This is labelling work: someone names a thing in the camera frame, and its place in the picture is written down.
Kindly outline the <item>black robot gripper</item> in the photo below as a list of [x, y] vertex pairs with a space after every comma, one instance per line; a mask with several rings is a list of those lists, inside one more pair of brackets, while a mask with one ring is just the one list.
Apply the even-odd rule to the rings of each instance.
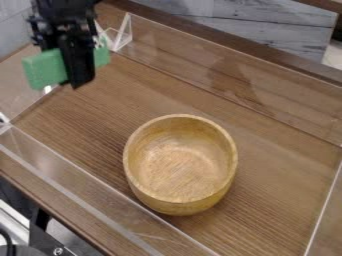
[[97, 4], [98, 0], [31, 0], [32, 43], [43, 51], [59, 47], [74, 89], [95, 78]]

